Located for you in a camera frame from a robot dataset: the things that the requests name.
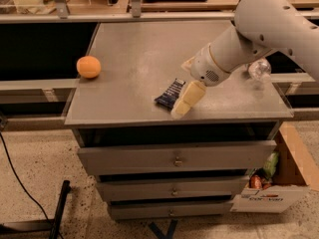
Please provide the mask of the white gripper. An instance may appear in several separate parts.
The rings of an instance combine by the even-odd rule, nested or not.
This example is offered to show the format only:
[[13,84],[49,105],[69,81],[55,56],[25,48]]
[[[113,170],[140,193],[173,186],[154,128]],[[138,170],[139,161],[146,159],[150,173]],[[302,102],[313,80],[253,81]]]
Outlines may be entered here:
[[227,80],[230,73],[224,71],[213,59],[210,44],[199,50],[194,57],[181,64],[185,71],[197,80],[191,81],[182,95],[175,102],[171,116],[175,119],[184,117],[206,94],[206,86],[215,87]]

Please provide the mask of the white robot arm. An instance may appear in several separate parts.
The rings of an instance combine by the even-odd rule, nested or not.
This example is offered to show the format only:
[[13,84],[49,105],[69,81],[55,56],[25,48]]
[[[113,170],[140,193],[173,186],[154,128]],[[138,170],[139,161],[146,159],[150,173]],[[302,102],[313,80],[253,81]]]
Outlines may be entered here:
[[240,0],[234,23],[182,66],[193,81],[173,105],[184,117],[205,95],[239,67],[278,51],[319,81],[319,28],[287,0]]

